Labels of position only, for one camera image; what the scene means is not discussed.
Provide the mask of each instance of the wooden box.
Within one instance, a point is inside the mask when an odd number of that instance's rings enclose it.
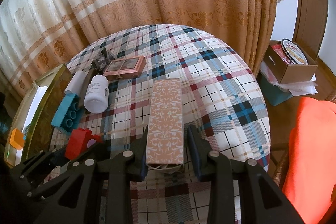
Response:
[[[105,69],[103,75],[108,81],[117,79],[138,78],[146,65],[143,55],[119,58],[113,60]]]

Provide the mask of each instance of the orange curtain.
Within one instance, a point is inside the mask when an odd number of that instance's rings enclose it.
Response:
[[[277,0],[4,0],[0,66],[24,96],[33,80],[95,40],[159,23],[187,25],[229,44],[256,75]]]

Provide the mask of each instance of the white plastic bottle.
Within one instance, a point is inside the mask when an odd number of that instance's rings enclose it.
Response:
[[[84,107],[91,113],[102,113],[107,109],[108,100],[108,81],[105,76],[96,75],[87,87]]]

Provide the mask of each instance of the plaid tablecloth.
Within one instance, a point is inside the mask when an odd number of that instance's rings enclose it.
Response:
[[[111,139],[111,156],[128,149],[148,125],[153,81],[180,78],[184,126],[194,124],[213,149],[245,161],[255,158],[267,169],[269,122],[260,88],[245,62],[223,41],[207,32],[160,24],[127,29],[90,44],[69,63],[72,73],[87,70],[102,47],[117,57],[144,55],[147,64],[137,79],[109,83],[109,106],[82,118],[80,127]],[[67,144],[55,130],[50,149]],[[149,170],[146,180],[131,184],[134,223],[206,223],[210,183],[197,181],[188,149],[185,172]],[[61,170],[54,170],[48,179]],[[235,182],[236,220],[240,222]],[[101,222],[104,223],[105,197]]]

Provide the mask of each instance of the wall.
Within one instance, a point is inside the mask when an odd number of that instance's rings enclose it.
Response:
[[[271,40],[292,40],[296,22],[297,0],[283,0],[277,4],[277,13]]]
[[[328,0],[328,17],[319,57],[336,75],[336,0]]]

